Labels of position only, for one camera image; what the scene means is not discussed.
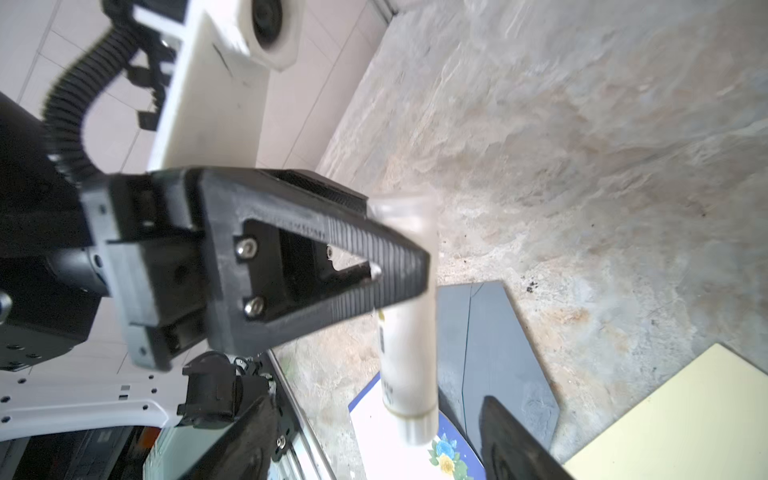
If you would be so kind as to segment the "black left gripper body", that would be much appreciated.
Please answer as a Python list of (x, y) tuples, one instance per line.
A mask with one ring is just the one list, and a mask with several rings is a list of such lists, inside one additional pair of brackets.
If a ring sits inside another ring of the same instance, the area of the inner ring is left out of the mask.
[(100, 174), (80, 186), (129, 356), (145, 369), (170, 370), (174, 358), (205, 337), (201, 173)]

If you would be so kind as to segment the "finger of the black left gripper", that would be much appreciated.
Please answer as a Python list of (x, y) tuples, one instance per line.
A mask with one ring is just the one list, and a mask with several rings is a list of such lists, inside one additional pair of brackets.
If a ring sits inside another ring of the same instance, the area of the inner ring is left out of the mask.
[(274, 178), (294, 187), (318, 195), (357, 213), (367, 212), (368, 198), (350, 188), (306, 169), (264, 169)]
[(214, 350), (255, 356), (427, 289), (429, 253), (366, 213), (257, 169), (207, 168), (197, 192)]

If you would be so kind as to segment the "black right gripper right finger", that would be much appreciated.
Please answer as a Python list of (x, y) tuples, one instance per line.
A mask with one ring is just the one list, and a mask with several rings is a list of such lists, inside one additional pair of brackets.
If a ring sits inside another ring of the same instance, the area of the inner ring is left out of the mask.
[(479, 427), (487, 479), (573, 479), (493, 396), (483, 399)]

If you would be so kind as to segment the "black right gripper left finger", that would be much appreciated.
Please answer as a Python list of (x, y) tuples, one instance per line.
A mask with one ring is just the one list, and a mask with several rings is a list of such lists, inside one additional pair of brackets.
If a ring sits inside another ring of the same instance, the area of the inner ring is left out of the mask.
[(269, 396), (262, 397), (181, 479), (266, 479), (276, 440), (276, 409)]

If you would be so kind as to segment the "white glue stick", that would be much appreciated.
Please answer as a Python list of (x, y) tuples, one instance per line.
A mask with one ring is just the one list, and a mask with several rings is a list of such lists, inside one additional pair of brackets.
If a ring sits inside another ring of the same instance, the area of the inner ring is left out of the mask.
[(378, 312), (383, 406), (400, 441), (425, 446), (439, 428), (436, 270), (437, 201), (429, 194), (376, 197), (369, 212), (429, 253), (427, 289)]

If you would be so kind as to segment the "cream yellow envelope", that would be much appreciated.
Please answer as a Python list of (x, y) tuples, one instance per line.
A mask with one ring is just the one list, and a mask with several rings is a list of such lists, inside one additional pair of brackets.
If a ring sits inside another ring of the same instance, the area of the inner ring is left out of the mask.
[(764, 479), (767, 376), (715, 344), (565, 469), (575, 479)]

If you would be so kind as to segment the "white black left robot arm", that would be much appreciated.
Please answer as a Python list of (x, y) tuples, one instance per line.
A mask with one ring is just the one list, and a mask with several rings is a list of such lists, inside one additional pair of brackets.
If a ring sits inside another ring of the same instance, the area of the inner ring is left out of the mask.
[(306, 171), (190, 167), (78, 188), (43, 124), (1, 102), (1, 368), (84, 343), (104, 298), (143, 380), (92, 373), (1, 389), (5, 440), (123, 425), (271, 419), (269, 380), (233, 358), (423, 296), (433, 257)]

